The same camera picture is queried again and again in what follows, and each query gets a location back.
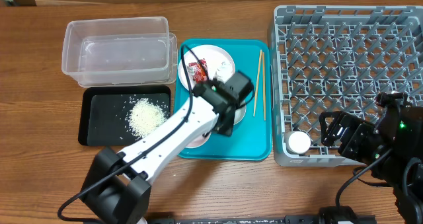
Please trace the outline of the white cup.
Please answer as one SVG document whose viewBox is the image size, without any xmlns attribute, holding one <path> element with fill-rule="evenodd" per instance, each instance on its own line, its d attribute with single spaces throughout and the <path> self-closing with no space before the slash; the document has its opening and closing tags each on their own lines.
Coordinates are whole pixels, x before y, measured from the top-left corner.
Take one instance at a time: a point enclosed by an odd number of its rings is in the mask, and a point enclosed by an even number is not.
<svg viewBox="0 0 423 224">
<path fill-rule="evenodd" d="M 289 131 L 284 139 L 287 150 L 293 154 L 306 153 L 311 146 L 310 137 L 303 131 Z"/>
</svg>

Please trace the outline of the pink small bowl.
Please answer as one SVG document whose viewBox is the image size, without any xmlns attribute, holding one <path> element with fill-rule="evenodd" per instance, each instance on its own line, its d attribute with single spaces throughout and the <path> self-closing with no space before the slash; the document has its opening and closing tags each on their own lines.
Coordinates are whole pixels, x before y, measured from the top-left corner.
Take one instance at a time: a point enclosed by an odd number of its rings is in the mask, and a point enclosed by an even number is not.
<svg viewBox="0 0 423 224">
<path fill-rule="evenodd" d="M 193 149 L 202 146 L 209 138 L 211 133 L 205 133 L 197 137 L 194 141 L 190 142 L 186 148 Z"/>
</svg>

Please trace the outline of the red snack wrapper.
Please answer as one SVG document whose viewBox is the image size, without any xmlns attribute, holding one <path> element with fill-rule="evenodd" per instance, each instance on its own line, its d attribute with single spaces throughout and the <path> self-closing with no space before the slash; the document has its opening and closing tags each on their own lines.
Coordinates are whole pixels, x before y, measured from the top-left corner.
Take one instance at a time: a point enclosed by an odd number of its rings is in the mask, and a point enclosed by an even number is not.
<svg viewBox="0 0 423 224">
<path fill-rule="evenodd" d="M 188 74 L 191 76 L 193 82 L 199 83 L 208 80 L 208 66 L 205 59 L 201 59 L 200 63 L 197 61 L 190 62 L 187 66 Z"/>
</svg>

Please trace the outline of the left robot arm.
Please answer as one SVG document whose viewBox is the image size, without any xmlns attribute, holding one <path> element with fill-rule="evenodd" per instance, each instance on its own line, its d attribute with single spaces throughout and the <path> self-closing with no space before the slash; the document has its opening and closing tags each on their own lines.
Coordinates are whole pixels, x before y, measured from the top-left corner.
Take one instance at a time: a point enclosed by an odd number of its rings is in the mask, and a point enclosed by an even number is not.
<svg viewBox="0 0 423 224">
<path fill-rule="evenodd" d="M 138 223 L 146 214 L 151 187 L 167 164 L 204 134 L 230 136 L 235 111 L 252 93 L 249 77 L 236 72 L 225 83 L 198 83 L 184 105 L 133 145 L 94 158 L 80 200 L 102 223 Z"/>
</svg>

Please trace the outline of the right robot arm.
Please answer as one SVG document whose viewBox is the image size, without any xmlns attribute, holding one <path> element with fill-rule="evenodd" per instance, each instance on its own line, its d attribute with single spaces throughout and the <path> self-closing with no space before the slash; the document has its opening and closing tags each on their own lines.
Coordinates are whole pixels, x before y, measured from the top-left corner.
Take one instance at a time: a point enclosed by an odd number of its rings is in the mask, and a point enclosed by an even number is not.
<svg viewBox="0 0 423 224">
<path fill-rule="evenodd" d="M 338 190 L 335 206 L 321 211 L 321 220 L 363 223 L 352 208 L 342 206 L 343 191 L 367 171 L 379 179 L 377 187 L 391 187 L 397 211 L 405 223 L 422 222 L 422 108 L 413 106 L 406 93 L 379 93 L 376 105 L 383 115 L 374 124 L 343 111 L 319 116 L 324 146 L 340 142 L 338 152 L 362 164 Z"/>
</svg>

